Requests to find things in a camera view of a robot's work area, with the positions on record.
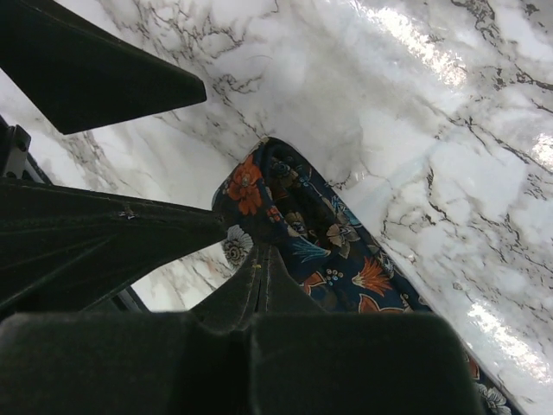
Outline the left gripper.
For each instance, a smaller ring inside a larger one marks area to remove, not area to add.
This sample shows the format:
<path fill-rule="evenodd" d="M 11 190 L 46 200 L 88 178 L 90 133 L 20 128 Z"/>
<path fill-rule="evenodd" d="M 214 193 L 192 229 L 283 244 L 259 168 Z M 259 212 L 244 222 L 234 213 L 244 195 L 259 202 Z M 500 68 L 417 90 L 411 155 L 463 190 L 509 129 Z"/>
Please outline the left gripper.
<path fill-rule="evenodd" d="M 55 1 L 1 2 L 1 68 L 63 134 L 207 99 L 194 74 Z M 1 118 L 1 177 L 22 177 L 30 142 Z M 209 210 L 3 179 L 1 316 L 90 309 L 225 234 Z"/>

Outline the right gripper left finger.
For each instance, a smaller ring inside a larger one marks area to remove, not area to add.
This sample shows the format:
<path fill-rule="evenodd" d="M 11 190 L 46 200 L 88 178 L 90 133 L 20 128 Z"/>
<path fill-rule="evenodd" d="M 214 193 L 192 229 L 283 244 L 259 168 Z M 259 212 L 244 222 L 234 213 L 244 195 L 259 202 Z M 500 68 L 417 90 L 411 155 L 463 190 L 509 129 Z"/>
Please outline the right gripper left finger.
<path fill-rule="evenodd" d="M 1 325 L 4 414 L 256 414 L 248 335 L 190 312 L 18 314 Z"/>

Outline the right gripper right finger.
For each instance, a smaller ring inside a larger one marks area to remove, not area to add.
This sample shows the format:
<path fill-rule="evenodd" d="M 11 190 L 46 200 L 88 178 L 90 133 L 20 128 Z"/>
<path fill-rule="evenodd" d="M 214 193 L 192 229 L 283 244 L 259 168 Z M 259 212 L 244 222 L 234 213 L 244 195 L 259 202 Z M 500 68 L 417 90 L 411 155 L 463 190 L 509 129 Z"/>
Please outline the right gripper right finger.
<path fill-rule="evenodd" d="M 481 414 L 456 333 L 426 313 L 263 314 L 256 414 Z"/>

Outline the floral patterned necktie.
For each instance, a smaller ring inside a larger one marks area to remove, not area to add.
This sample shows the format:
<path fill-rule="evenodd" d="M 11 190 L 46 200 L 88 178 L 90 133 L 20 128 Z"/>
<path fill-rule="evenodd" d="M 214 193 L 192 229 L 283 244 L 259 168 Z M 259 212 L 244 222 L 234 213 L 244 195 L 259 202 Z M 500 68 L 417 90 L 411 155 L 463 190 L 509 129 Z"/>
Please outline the floral patterned necktie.
<path fill-rule="evenodd" d="M 230 226 L 223 250 L 233 267 L 265 241 L 327 311 L 430 310 L 315 168 L 282 141 L 261 142 L 221 185 L 213 206 Z"/>

